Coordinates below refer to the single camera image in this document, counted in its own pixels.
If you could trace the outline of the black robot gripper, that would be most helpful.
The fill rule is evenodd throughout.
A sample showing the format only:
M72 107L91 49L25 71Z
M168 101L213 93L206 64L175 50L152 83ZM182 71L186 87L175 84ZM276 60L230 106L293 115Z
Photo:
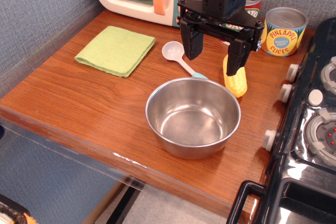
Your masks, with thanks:
M205 34L225 40L230 43L226 74L234 76L245 66L250 52L261 47L264 25L245 11L246 0L178 0L177 4L182 44L189 60L203 51ZM223 24L242 29L231 30Z

